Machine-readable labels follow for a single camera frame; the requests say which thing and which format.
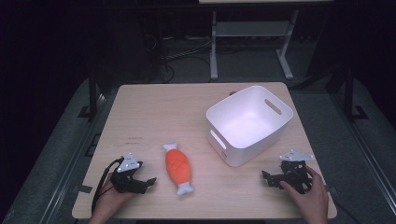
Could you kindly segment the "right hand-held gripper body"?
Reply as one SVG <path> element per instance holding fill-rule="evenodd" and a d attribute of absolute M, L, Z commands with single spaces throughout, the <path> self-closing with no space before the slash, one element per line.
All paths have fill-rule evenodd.
<path fill-rule="evenodd" d="M 304 194 L 305 189 L 311 189 L 311 178 L 306 171 L 306 161 L 315 158 L 313 154 L 306 154 L 296 150 L 280 155 L 281 170 L 283 171 L 283 180 L 289 183 L 299 193 Z"/>

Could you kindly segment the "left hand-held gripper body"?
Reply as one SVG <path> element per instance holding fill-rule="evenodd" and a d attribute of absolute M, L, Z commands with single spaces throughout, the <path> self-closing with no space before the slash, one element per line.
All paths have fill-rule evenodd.
<path fill-rule="evenodd" d="M 136 193 L 136 188 L 143 187 L 141 181 L 133 178 L 134 173 L 141 167 L 142 162 L 137 161 L 132 153 L 121 158 L 120 165 L 113 172 L 110 181 L 119 193 Z"/>

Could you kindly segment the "person's left hand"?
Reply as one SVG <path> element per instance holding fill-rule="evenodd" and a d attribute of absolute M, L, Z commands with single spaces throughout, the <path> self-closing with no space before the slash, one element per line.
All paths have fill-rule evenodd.
<path fill-rule="evenodd" d="M 132 192 L 117 192 L 110 181 L 111 176 L 112 173 L 109 173 L 108 178 L 101 189 L 100 197 L 97 200 L 92 215 L 104 214 L 109 216 L 109 219 L 111 219 L 125 203 L 134 197 L 134 193 Z"/>

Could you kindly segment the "person's right hand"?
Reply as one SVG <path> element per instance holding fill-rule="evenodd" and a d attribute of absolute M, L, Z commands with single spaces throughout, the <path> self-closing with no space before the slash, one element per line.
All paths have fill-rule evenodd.
<path fill-rule="evenodd" d="M 312 188 L 306 194 L 299 193 L 285 181 L 281 181 L 280 186 L 298 206 L 307 224 L 328 224 L 329 194 L 322 177 L 309 166 L 306 171 L 312 176 Z"/>

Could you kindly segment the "orange plush toy white ends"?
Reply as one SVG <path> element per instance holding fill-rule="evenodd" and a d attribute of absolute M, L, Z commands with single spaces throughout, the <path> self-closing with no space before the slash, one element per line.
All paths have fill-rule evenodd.
<path fill-rule="evenodd" d="M 164 144 L 166 151 L 166 171 L 172 181 L 177 185 L 177 195 L 194 192 L 191 185 L 191 165 L 187 156 L 178 148 L 178 143 Z"/>

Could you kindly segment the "white plastic basket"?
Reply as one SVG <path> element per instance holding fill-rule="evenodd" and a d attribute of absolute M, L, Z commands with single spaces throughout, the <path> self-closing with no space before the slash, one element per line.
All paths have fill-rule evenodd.
<path fill-rule="evenodd" d="M 226 164 L 240 166 L 274 144 L 292 109 L 262 86 L 251 86 L 206 111 L 207 139 Z"/>

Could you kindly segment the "black metal stand leg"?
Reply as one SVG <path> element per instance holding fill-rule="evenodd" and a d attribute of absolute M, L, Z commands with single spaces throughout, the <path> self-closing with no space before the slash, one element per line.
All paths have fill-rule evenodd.
<path fill-rule="evenodd" d="M 100 87 L 99 87 L 99 75 L 96 71 L 95 67 L 92 68 L 89 78 L 89 104 L 83 106 L 78 114 L 79 118 L 86 118 L 88 120 L 93 120 L 98 111 L 98 100 L 100 95 Z"/>
<path fill-rule="evenodd" d="M 354 99 L 354 75 L 351 67 L 348 67 L 345 76 L 344 87 L 344 112 L 348 120 L 368 119 L 367 114 L 360 105 L 353 103 Z"/>

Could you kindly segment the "white metal stand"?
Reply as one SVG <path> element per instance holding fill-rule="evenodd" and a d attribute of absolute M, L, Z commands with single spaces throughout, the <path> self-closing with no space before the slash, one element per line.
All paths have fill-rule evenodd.
<path fill-rule="evenodd" d="M 293 10 L 288 21 L 219 21 L 217 12 L 212 12 L 211 50 L 209 53 L 210 78 L 219 77 L 217 41 L 221 37 L 283 37 L 283 46 L 276 50 L 276 56 L 287 80 L 294 79 L 286 59 L 286 53 L 299 15 Z"/>

